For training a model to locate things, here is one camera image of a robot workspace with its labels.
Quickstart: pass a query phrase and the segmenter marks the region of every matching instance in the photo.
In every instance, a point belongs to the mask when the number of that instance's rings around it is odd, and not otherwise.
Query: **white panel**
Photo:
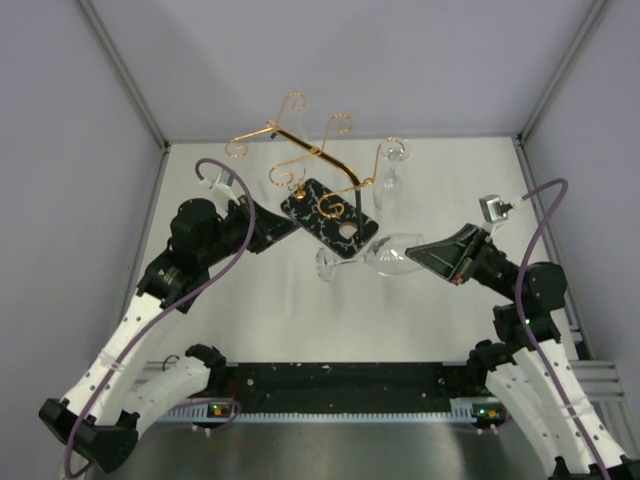
[[[412,144],[411,158],[399,168],[406,190],[398,209],[381,213],[373,206],[372,188],[362,191],[363,211],[378,220],[381,235],[422,233],[427,242],[442,240],[467,222],[482,223],[478,198],[499,193],[510,199],[525,191],[509,138],[415,139]],[[327,151],[349,159],[365,177],[377,145],[377,140],[336,140]],[[252,148],[253,161],[226,161],[243,176],[257,202],[281,214],[279,205],[289,192],[271,185],[267,173],[291,147],[275,141]],[[225,161],[224,144],[173,146],[144,265],[166,247],[180,204],[208,195],[194,174],[202,157]],[[205,168],[205,174],[217,171]],[[308,173],[330,188],[346,187],[344,176],[324,162],[310,165]],[[353,194],[345,198],[353,202]],[[519,263],[535,227],[533,209],[526,205],[500,231],[496,245]],[[321,246],[300,229],[264,253],[246,254],[198,298],[187,316],[169,315],[166,321],[174,326],[151,360],[183,355],[190,345],[204,343],[235,362],[460,361],[480,340],[496,339],[492,308],[509,301],[475,281],[455,287],[426,270],[381,277],[357,264],[338,267],[328,284],[315,271]],[[539,245],[533,261],[546,259]],[[575,358],[564,312],[554,312],[553,318]]]
[[[95,0],[170,139],[262,126],[293,90],[357,135],[518,132],[592,1]]]
[[[2,478],[50,479],[38,419],[120,313],[160,155],[73,2],[0,14]]]
[[[554,223],[569,281],[640,419],[638,18],[640,2],[613,2],[527,150],[540,181],[569,179]]]

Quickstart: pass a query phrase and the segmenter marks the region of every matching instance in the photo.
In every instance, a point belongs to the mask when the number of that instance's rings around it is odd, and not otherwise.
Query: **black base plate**
[[[226,379],[245,413],[448,412],[451,398],[488,394],[469,387],[464,365],[441,363],[242,363]]]
[[[282,202],[280,208],[288,217],[298,222],[302,228],[340,257],[354,257],[378,232],[378,224],[363,213],[362,232],[356,232],[351,238],[346,239],[340,234],[340,226],[347,223],[357,228],[356,208],[336,195],[331,197],[330,202],[325,203],[344,204],[344,213],[340,218],[324,217],[318,211],[318,200],[323,195],[331,193],[331,190],[314,178],[304,183],[304,189],[306,195],[302,200],[299,200],[294,192]]]

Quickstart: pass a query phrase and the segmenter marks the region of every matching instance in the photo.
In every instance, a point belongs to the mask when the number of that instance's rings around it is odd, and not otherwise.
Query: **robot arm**
[[[504,209],[492,213],[483,208],[483,213],[489,228],[487,224],[484,228],[467,224],[448,239],[407,249],[406,255],[454,285],[473,278],[515,301],[519,268],[491,239],[491,232],[495,231],[492,227],[505,219]],[[560,333],[551,319],[551,311],[564,307],[566,288],[560,266],[548,262],[529,266],[522,304],[526,324],[538,347],[534,348],[526,334],[514,304],[495,307],[494,326],[504,343],[486,340],[471,351],[467,362],[470,381],[485,386],[505,405],[550,479],[603,478],[592,446],[609,478],[638,479],[640,462],[629,461],[602,424],[571,369]],[[568,402],[562,399],[539,352],[552,365]],[[584,425],[588,440],[576,428],[576,417]]]
[[[254,207],[250,252],[260,253],[298,228],[255,203]],[[58,440],[68,442],[78,416],[111,373],[73,439],[77,453],[111,472],[127,459],[156,419],[222,378],[225,358],[215,348],[195,345],[174,368],[133,389],[154,347],[171,326],[167,321],[151,322],[207,282],[208,269],[239,250],[248,228],[249,208],[244,197],[239,203],[229,201],[224,219],[206,199],[188,200],[180,206],[171,221],[166,250],[146,268],[136,295],[105,347],[78,383],[61,399],[48,399],[40,409],[40,418]],[[186,314],[194,300],[182,303],[177,310]],[[140,335],[130,347],[132,339]],[[127,348],[124,361],[118,363]]]

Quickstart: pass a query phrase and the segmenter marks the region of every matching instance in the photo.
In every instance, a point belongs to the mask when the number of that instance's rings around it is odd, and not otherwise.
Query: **metal floor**
[[[118,471],[89,480],[540,480],[517,425],[499,435],[443,424],[238,424],[203,431],[160,425]]]

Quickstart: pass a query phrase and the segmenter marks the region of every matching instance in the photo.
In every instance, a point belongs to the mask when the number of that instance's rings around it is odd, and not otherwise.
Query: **glass stem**
[[[396,173],[395,163],[391,165],[391,168],[389,168],[389,170],[387,170],[387,173],[384,176],[384,182],[385,185],[387,185],[387,188],[398,183],[398,174]]]
[[[347,265],[349,263],[361,263],[364,260],[364,257],[357,258],[348,258],[346,260],[339,260],[336,262],[336,266],[338,265]]]

